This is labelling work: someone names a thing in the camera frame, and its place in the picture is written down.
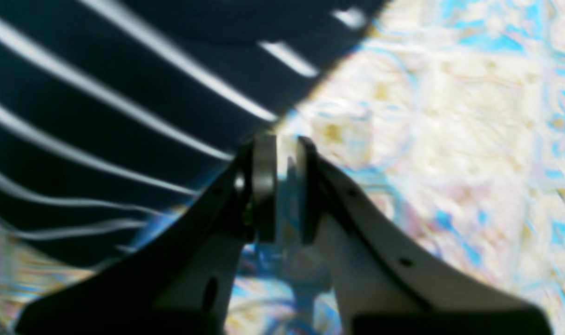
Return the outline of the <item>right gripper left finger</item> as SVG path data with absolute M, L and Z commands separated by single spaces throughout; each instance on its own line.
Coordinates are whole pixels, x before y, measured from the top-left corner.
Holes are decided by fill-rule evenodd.
M 220 335 L 242 249 L 276 241 L 277 143 L 255 138 L 138 252 L 25 308 L 19 335 Z

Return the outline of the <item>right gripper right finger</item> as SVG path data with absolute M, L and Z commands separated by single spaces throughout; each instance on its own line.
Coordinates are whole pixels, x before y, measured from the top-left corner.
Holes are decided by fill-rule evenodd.
M 431 255 L 297 139 L 303 242 L 329 266 L 347 335 L 550 335 L 542 309 Z

